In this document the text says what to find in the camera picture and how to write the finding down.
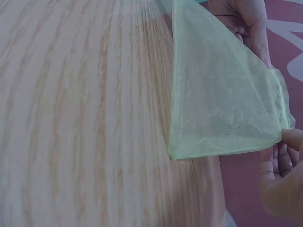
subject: wooden surface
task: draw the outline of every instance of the wooden surface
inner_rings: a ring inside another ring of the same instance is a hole
[[[155,0],[0,0],[0,226],[210,227],[217,157],[166,154],[173,40]]]

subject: green organza bag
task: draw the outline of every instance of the green organza bag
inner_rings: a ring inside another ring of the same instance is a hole
[[[172,159],[258,151],[293,128],[283,76],[193,0],[174,0]]]

